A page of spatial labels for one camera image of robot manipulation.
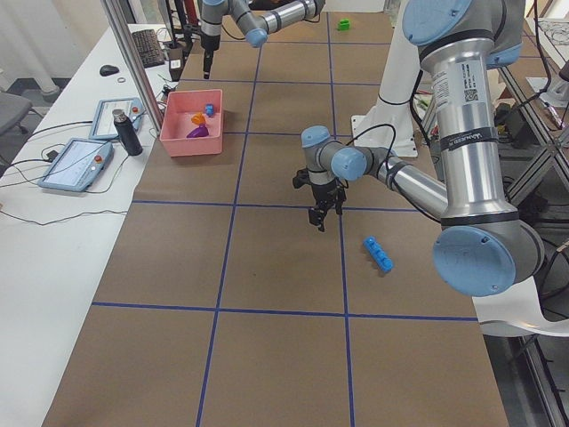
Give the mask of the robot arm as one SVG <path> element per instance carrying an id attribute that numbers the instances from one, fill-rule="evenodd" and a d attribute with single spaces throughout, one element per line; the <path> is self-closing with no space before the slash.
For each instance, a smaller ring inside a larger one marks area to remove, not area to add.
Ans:
<path id="1" fill-rule="evenodd" d="M 200 41 L 204 49 L 204 79 L 210 78 L 214 53 L 220 49 L 225 16 L 231 17 L 249 45 L 260 48 L 270 34 L 296 22 L 317 17 L 324 6 L 325 1 L 291 1 L 276 9 L 255 14 L 249 1 L 203 1 L 200 11 Z"/>
<path id="2" fill-rule="evenodd" d="M 439 222 L 437 273 L 462 294 L 500 294 L 533 276 L 544 259 L 538 234 L 505 196 L 487 71 L 518 59 L 521 1 L 411 1 L 402 11 L 405 38 L 431 75 L 445 178 L 436 181 L 392 148 L 334 140 L 321 125 L 305 129 L 306 165 L 293 186 L 310 186 L 309 222 L 322 227 L 345 201 L 343 182 L 370 175 Z"/>

